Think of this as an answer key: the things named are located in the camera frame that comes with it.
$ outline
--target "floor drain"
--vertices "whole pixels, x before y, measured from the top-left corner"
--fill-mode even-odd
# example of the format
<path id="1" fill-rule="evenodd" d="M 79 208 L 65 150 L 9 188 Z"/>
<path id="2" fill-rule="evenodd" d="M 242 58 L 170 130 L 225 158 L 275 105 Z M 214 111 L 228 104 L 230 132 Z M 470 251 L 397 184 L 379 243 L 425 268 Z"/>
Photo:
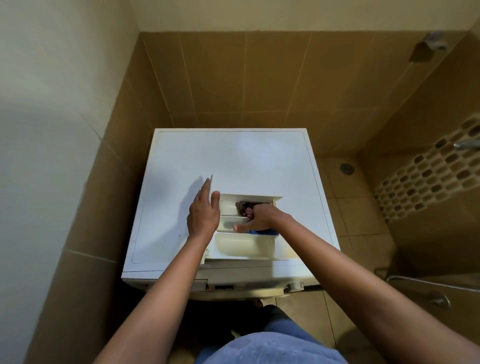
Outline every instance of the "floor drain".
<path id="1" fill-rule="evenodd" d="M 355 172 L 355 168 L 353 168 L 353 166 L 350 163 L 340 164 L 340 170 L 342 171 L 343 174 L 346 174 L 347 176 Z"/>

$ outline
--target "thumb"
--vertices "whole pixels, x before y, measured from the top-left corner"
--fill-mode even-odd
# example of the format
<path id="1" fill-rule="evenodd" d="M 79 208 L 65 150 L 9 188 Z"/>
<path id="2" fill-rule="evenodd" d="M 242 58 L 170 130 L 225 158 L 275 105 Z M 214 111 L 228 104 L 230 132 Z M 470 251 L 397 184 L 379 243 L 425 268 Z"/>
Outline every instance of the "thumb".
<path id="1" fill-rule="evenodd" d="M 246 232 L 252 230 L 253 220 L 249 221 L 245 224 L 238 224 L 233 227 L 233 231 L 235 232 Z"/>
<path id="2" fill-rule="evenodd" d="M 220 211 L 220 192 L 219 191 L 212 192 L 210 203 L 212 204 L 213 210 Z"/>

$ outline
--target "person's right hand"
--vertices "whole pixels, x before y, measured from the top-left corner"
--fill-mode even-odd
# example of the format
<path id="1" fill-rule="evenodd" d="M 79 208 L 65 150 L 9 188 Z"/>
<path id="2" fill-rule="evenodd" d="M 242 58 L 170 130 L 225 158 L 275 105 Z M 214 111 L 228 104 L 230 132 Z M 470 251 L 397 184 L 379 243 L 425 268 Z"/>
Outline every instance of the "person's right hand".
<path id="1" fill-rule="evenodd" d="M 246 232 L 249 230 L 274 229 L 275 222 L 285 213 L 271 204 L 255 205 L 253 207 L 253 220 L 245 224 L 238 224 L 233 227 L 235 232 Z"/>

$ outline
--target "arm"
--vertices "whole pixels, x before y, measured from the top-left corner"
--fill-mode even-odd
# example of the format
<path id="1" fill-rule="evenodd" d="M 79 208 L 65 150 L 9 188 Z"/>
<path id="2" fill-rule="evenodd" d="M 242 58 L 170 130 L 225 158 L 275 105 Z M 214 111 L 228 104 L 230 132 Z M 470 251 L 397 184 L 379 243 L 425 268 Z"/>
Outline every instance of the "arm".
<path id="1" fill-rule="evenodd" d="M 268 204 L 234 230 L 277 230 L 357 327 L 398 363 L 472 363 L 480 348 L 367 271 L 346 255 Z"/>
<path id="2" fill-rule="evenodd" d="M 220 219 L 220 193 L 212 193 L 210 204 L 209 190 L 207 179 L 190 206 L 187 242 L 113 335 L 95 364 L 167 361 L 198 266 Z"/>

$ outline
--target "beige floor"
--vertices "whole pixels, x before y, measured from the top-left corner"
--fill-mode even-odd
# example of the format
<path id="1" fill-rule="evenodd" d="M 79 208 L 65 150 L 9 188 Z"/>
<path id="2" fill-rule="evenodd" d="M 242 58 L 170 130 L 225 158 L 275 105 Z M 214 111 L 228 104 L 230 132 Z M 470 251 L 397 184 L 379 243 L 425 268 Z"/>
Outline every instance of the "beige floor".
<path id="1" fill-rule="evenodd" d="M 340 172 L 343 162 L 353 165 L 353 175 Z M 386 271 L 396 247 L 357 161 L 329 158 L 317 160 L 317 166 L 342 252 L 372 272 Z M 350 364 L 385 363 L 327 292 L 298 292 L 264 304 L 276 304 L 323 345 L 338 349 Z M 179 348 L 172 351 L 169 363 L 193 361 L 189 351 Z"/>

